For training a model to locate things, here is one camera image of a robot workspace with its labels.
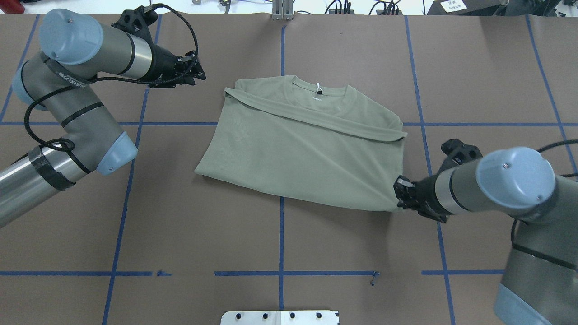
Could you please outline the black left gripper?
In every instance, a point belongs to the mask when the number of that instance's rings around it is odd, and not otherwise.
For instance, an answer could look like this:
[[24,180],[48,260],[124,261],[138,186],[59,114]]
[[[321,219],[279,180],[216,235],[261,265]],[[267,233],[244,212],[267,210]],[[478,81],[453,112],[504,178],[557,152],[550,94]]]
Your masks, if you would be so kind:
[[182,84],[194,86],[196,79],[205,81],[207,78],[204,69],[200,67],[198,50],[177,56],[165,48],[153,45],[151,54],[148,70],[150,88],[173,88]]

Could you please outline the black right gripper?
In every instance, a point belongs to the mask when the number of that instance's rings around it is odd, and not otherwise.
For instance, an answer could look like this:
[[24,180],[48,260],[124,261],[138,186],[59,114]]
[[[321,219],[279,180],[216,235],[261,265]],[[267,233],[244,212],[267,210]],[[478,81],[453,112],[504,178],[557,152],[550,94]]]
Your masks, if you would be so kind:
[[393,189],[398,200],[397,207],[410,209],[420,216],[436,222],[446,223],[450,212],[438,200],[435,192],[435,183],[438,176],[429,176],[421,181],[410,181],[399,175],[394,182]]

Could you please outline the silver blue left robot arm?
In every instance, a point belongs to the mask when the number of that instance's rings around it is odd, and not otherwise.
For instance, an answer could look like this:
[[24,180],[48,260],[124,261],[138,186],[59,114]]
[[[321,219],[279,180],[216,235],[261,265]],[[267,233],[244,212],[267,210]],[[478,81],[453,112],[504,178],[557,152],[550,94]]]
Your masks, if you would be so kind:
[[165,4],[127,9],[101,24],[88,14],[52,9],[39,28],[41,50],[18,69],[14,93],[28,105],[23,126],[37,145],[1,173],[1,226],[62,193],[86,175],[109,175],[138,155],[138,148],[92,90],[97,82],[151,88],[194,86],[206,75],[194,49],[178,56],[157,45],[150,25]]

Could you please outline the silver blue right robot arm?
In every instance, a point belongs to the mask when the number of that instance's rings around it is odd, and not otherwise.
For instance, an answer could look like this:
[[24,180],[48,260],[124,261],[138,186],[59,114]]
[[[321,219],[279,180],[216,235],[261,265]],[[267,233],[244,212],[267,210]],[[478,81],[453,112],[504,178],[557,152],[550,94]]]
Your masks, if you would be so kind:
[[438,172],[421,181],[398,176],[398,206],[445,223],[452,215],[497,211],[513,219],[511,251],[494,313],[506,325],[578,321],[578,185],[556,175],[547,150],[514,147],[483,155],[451,139]]

